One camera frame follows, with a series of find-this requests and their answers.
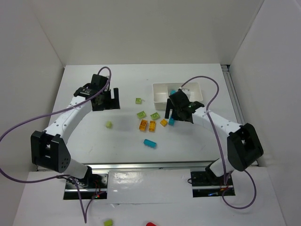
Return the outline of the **long teal lego brick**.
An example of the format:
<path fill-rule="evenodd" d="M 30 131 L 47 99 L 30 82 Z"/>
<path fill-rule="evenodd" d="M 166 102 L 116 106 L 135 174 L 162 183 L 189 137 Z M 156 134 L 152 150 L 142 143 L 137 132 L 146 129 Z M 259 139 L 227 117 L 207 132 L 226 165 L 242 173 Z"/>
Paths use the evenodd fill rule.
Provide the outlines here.
<path fill-rule="evenodd" d="M 150 148 L 156 148 L 157 147 L 157 143 L 148 139 L 145 139 L 143 141 L 143 144 L 150 147 Z"/>

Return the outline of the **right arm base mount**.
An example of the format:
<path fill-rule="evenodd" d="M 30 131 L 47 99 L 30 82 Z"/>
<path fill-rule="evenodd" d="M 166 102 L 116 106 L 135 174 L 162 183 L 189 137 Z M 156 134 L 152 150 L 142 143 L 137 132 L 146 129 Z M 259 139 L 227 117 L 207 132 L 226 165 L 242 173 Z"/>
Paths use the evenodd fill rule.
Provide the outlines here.
<path fill-rule="evenodd" d="M 204 171 L 192 171 L 187 182 L 192 185 L 192 195 L 198 197 L 235 196 L 232 178 L 224 184 L 223 176 L 210 180 Z"/>

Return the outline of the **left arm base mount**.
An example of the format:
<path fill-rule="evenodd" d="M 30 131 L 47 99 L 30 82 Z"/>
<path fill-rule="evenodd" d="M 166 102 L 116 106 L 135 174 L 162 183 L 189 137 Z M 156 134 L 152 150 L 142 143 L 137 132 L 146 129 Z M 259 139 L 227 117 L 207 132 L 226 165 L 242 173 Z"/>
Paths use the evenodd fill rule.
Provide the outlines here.
<path fill-rule="evenodd" d="M 96 200 L 107 199 L 107 185 L 108 185 L 108 173 L 98 174 L 98 177 L 89 185 L 85 185 L 79 182 L 77 179 L 75 181 L 78 184 L 81 198 L 83 200 L 89 200 L 95 195 Z M 75 183 L 69 178 L 65 183 L 64 189 L 64 200 L 78 200 L 78 191 Z"/>

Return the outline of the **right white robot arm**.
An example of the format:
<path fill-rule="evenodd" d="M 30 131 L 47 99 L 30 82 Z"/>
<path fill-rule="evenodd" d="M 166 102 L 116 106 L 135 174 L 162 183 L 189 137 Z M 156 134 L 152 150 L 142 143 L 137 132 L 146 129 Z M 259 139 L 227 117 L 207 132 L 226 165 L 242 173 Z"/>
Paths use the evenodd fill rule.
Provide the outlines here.
<path fill-rule="evenodd" d="M 199 125 L 218 138 L 218 145 L 226 145 L 220 151 L 220 158 L 206 167 L 206 173 L 219 178 L 234 170 L 244 171 L 260 157 L 263 148 L 253 125 L 231 122 L 198 101 L 191 102 L 187 95 L 178 90 L 169 96 L 166 104 L 166 117 L 175 121 L 186 121 Z"/>

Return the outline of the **small yellow lego brick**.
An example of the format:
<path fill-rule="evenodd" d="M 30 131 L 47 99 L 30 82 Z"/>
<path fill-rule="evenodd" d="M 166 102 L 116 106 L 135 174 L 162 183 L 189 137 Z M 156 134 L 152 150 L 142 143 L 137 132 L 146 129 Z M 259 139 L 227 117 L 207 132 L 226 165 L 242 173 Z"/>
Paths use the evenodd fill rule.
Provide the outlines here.
<path fill-rule="evenodd" d="M 165 119 L 163 119 L 163 120 L 160 121 L 160 124 L 161 124 L 163 127 L 165 127 L 165 126 L 168 124 L 168 121 L 165 120 Z"/>

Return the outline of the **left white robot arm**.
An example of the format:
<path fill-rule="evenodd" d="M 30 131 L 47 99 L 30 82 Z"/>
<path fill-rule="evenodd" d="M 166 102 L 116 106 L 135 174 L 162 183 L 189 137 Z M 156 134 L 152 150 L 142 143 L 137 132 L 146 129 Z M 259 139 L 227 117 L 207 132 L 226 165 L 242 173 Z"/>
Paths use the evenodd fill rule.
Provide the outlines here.
<path fill-rule="evenodd" d="M 83 118 L 91 111 L 119 109 L 119 90 L 110 90 L 110 77 L 93 74 L 90 83 L 78 88 L 68 107 L 43 131 L 31 135 L 32 163 L 83 179 L 90 170 L 71 158 L 68 140 Z"/>

